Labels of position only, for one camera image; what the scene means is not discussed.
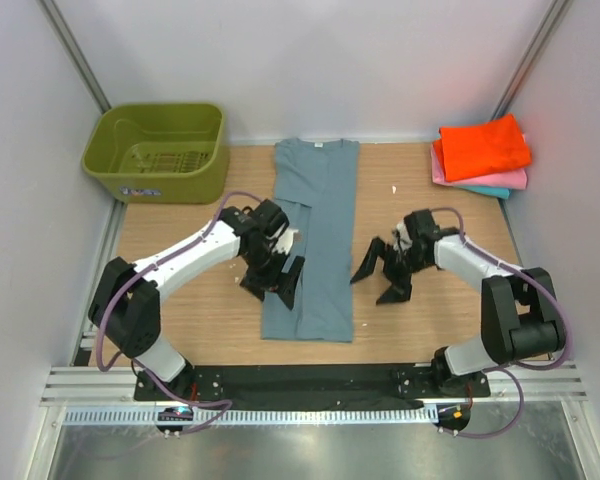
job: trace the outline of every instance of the orange cloth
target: orange cloth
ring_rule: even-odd
[[[470,127],[441,127],[433,147],[447,182],[531,165],[531,150],[514,116]]]

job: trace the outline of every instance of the metal floor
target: metal floor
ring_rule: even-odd
[[[501,427],[514,402],[475,404],[471,431]],[[581,480],[583,469],[559,402],[525,406],[492,440],[438,434],[430,424],[216,428],[181,439],[147,427],[63,427],[55,480]],[[112,455],[98,460],[94,455]]]

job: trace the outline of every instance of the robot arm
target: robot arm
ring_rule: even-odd
[[[354,283],[371,275],[377,258],[382,258],[383,273],[391,286],[377,303],[408,301],[411,275],[434,266],[454,273],[481,296],[480,334],[441,348],[434,355],[432,366],[439,385],[564,347],[566,335],[558,313],[521,278],[521,274],[533,278],[554,295],[551,277],[545,270],[523,270],[494,258],[457,228],[441,229],[431,210],[407,215],[393,230],[393,237],[391,245],[375,238],[352,278]],[[528,311],[518,313],[518,304],[528,307]]]
[[[304,264],[304,258],[297,256],[289,271],[282,271],[297,231],[289,228],[284,212],[269,200],[255,210],[223,209],[195,248],[183,248],[202,238],[208,227],[133,264],[120,257],[111,260],[89,308],[89,319],[99,327],[105,308],[121,286],[137,272],[160,265],[142,276],[116,304],[105,334],[125,356],[146,366],[180,397],[189,394],[194,368],[161,333],[160,307],[169,296],[218,263],[240,256],[248,265],[240,286],[260,300],[265,292],[275,292],[292,309]]]

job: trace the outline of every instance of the wooden table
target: wooden table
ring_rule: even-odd
[[[270,197],[273,147],[232,150],[226,189]],[[234,200],[238,206],[252,204]],[[507,261],[515,252],[498,202],[431,183],[428,144],[362,145],[353,239],[354,270],[371,238],[391,238],[407,213],[453,206],[464,215],[471,238]],[[133,261],[155,254],[197,231],[216,205],[130,205],[118,254]],[[441,226],[456,225],[447,214]],[[445,345],[466,340],[480,328],[479,295],[450,272],[429,269],[414,275],[409,303],[375,306],[387,287],[379,271],[354,285],[355,340],[352,344],[260,339],[260,302],[243,291],[241,259],[216,266],[176,292],[163,307],[162,328],[193,364],[380,363],[428,361]],[[107,344],[105,358],[113,353]],[[127,365],[128,360],[121,360]]]

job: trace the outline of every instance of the stack of folded clothes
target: stack of folded clothes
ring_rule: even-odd
[[[527,188],[531,150],[512,114],[483,125],[442,127],[431,146],[434,183],[509,198]]]

